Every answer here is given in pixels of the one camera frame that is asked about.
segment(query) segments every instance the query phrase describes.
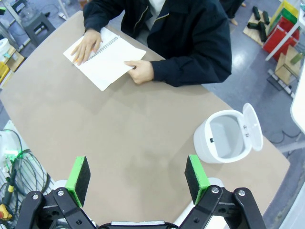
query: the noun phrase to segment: dark jacket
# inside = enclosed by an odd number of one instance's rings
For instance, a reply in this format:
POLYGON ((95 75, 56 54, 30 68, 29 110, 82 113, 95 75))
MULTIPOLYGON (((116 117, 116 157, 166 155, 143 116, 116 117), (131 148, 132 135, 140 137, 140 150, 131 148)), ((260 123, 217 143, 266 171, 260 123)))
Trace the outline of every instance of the dark jacket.
MULTIPOLYGON (((122 31, 136 38, 151 17, 148 0, 93 0, 83 10, 85 28, 100 31, 123 10, 122 31)), ((219 83, 231 74, 230 30, 218 0, 166 0, 147 44, 166 59, 152 62, 156 81, 219 83)))

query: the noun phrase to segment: yellow container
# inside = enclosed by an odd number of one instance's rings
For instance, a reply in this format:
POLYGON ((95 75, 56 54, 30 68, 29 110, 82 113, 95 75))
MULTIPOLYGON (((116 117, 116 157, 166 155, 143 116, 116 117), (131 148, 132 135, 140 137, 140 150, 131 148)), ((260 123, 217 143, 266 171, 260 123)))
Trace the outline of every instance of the yellow container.
POLYGON ((0 83, 2 83, 9 71, 9 67, 5 63, 0 62, 0 83))
POLYGON ((291 5, 289 2, 287 2, 287 0, 283 0, 283 2, 281 3, 279 8, 276 10, 275 14, 273 15, 273 17, 271 18, 270 24, 272 24, 275 21, 275 19, 281 13, 283 8, 288 10, 296 18, 299 18, 299 10, 293 5, 291 5))

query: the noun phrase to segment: open lid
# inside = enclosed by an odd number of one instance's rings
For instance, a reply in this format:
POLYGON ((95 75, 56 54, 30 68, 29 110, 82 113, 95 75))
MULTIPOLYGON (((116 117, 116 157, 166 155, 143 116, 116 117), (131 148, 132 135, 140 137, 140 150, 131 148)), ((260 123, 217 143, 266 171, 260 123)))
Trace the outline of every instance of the open lid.
POLYGON ((251 104, 246 103, 243 107, 243 115, 245 125, 249 132, 249 138, 252 143, 252 147, 256 151, 260 151, 263 148, 263 133, 261 125, 259 124, 258 117, 251 104))

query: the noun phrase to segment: notebook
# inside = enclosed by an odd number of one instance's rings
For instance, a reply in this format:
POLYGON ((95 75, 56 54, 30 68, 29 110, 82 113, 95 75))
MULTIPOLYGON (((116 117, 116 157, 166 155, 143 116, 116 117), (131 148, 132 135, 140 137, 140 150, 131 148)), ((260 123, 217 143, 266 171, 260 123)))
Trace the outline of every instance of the notebook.
MULTIPOLYGON (((85 63, 80 66, 76 63, 74 65, 100 90, 104 91, 110 84, 132 69, 124 64, 124 61, 140 60, 146 51, 135 48, 107 28, 101 29, 101 37, 99 50, 92 51, 85 63)), ((81 41, 82 37, 63 53, 71 62, 74 59, 71 53, 81 41)))

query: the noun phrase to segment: gray floor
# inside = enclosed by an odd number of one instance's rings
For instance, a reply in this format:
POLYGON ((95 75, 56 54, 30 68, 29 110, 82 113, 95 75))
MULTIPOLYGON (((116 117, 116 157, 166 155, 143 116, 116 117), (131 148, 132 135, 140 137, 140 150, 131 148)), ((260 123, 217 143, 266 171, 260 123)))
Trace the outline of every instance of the gray floor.
MULTIPOLYGON (((35 3, 42 12, 51 12, 49 20, 55 27, 64 22, 57 15, 60 11, 57 0, 31 0, 31 2, 35 3)), ((236 110, 241 111, 245 103, 251 103, 260 119, 263 134, 272 142, 281 142, 284 137, 282 131, 288 135, 296 135, 300 131, 290 116, 292 99, 286 92, 278 91, 267 81, 269 77, 267 70, 274 70, 276 61, 271 59, 269 62, 265 62, 267 53, 259 44, 243 34, 254 5, 261 10, 266 10, 269 15, 273 15, 280 2, 278 0, 246 0, 245 3, 247 7, 241 7, 236 14, 239 25, 231 26, 232 75, 224 83, 209 84, 205 87, 236 110)), ((72 0, 71 5, 67 5, 67 10, 70 15, 80 10, 77 0, 72 0)), ((10 16, 7 14, 4 18, 9 19, 10 16)), ((111 22, 112 25, 119 29, 121 19, 122 17, 114 19, 111 22)), ((27 39, 24 31, 16 23, 11 26, 10 31, 18 44, 22 44, 27 39)), ((34 49, 35 47, 29 44, 21 53, 27 57, 34 49)), ((0 111, 0 127, 3 128, 9 117, 2 104, 0 111)), ((295 138, 285 136, 282 143, 275 145, 280 146, 294 141, 295 138)), ((264 215, 269 229, 279 227, 305 181, 305 150, 296 150, 291 155, 285 153, 285 156, 291 166, 278 194, 264 215)))

